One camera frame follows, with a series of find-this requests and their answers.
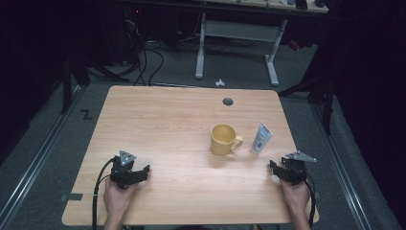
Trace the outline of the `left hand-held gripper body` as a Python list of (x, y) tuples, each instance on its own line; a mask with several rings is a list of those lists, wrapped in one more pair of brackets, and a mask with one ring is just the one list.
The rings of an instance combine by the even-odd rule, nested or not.
[(135, 155), (123, 149), (120, 149), (119, 155), (113, 158), (110, 179), (122, 190), (126, 190), (129, 185), (140, 182), (139, 174), (132, 171), (135, 159)]

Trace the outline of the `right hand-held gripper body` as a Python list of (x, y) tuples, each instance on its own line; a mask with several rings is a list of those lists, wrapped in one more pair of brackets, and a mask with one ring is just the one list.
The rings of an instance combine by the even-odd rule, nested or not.
[(316, 163), (317, 159), (315, 157), (309, 156), (300, 150), (296, 152), (287, 153), (285, 157), (282, 158), (282, 165), (290, 172), (292, 185), (297, 185), (302, 181), (307, 179), (307, 168), (305, 163)]

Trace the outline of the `person's right hand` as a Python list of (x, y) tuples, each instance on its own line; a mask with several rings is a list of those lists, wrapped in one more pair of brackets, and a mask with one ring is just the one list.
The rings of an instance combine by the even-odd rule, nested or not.
[(310, 198), (310, 191), (302, 181), (297, 185), (280, 180), (282, 185), (284, 201), (292, 216), (306, 216), (306, 205)]

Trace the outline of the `person's left hand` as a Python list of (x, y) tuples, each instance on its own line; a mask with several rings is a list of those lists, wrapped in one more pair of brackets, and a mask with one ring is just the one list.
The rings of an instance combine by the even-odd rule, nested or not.
[(110, 179), (105, 180), (104, 204), (107, 211), (107, 222), (121, 223), (138, 185), (130, 185), (127, 189), (120, 189)]

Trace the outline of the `white and blue tube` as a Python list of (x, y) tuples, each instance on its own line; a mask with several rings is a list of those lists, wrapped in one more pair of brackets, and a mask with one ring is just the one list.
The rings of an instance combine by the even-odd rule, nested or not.
[(260, 123), (250, 151), (255, 155), (260, 154), (272, 137), (273, 132), (264, 123)]

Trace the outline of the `black tape strip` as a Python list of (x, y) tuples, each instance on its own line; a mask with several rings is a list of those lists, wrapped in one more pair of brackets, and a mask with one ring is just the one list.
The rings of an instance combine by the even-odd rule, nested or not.
[(64, 194), (60, 197), (61, 202), (66, 202), (68, 200), (81, 200), (83, 194)]

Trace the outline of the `yellow mug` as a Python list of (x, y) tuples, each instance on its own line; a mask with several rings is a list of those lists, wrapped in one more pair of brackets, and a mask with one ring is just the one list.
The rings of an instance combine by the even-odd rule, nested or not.
[(220, 124), (212, 129), (211, 151), (217, 156), (225, 156), (242, 146), (244, 139), (237, 135), (232, 126)]

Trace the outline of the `black metal stand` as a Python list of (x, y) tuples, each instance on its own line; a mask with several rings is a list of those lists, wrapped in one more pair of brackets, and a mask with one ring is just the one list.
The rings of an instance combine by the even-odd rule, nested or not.
[(63, 62), (62, 69), (62, 87), (63, 101), (61, 113), (65, 114), (73, 100), (73, 81), (77, 85), (87, 86), (90, 83), (90, 78), (87, 74), (86, 59), (81, 56), (69, 56)]
[(308, 92), (307, 101), (310, 104), (324, 105), (322, 127), (327, 134), (330, 134), (334, 77), (330, 73), (332, 67), (328, 63), (327, 51), (319, 48), (304, 72), (302, 80), (279, 92), (279, 96), (286, 97), (294, 92)]

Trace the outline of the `metal floor rail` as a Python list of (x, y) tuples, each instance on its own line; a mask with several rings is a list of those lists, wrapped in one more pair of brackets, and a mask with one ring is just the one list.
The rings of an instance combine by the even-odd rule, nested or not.
[(59, 106), (63, 92), (57, 91), (53, 94), (34, 116), (27, 132), (17, 143), (5, 164), (0, 167), (0, 173), (5, 176), (0, 179), (0, 183), (4, 186), (3, 191), (0, 191), (0, 229), (6, 229), (14, 219), (86, 89), (86, 86), (74, 88), (66, 110)]
[(311, 104), (311, 112), (315, 117), (318, 127), (321, 130), (324, 139), (327, 143), (328, 154), (331, 158), (333, 169), (336, 173), (337, 179), (339, 181), (340, 187), (344, 193), (347, 204), (350, 207), (350, 211), (355, 220), (358, 230), (372, 230), (372, 226), (368, 220), (368, 217), (365, 213), (365, 210), (361, 204), (358, 193), (355, 191), (350, 177), (345, 169), (345, 166), (339, 156), (338, 149), (335, 146), (335, 143), (332, 137), (326, 132), (323, 123), (323, 115), (317, 105)]

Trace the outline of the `white desk frame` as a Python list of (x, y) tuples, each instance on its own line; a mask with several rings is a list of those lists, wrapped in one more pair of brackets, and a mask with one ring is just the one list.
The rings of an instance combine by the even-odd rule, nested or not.
[[(200, 0), (203, 6), (212, 4), (242, 7), (244, 10), (276, 10), (285, 12), (309, 12), (327, 14), (328, 7), (322, 0)], [(207, 36), (235, 38), (251, 41), (270, 42), (270, 51), (264, 56), (269, 80), (272, 86), (279, 85), (274, 58), (280, 46), (287, 19), (282, 19), (277, 25), (262, 23), (233, 22), (227, 19), (208, 19), (206, 13), (201, 14), (199, 49), (195, 67), (195, 77), (204, 76), (205, 40)]]

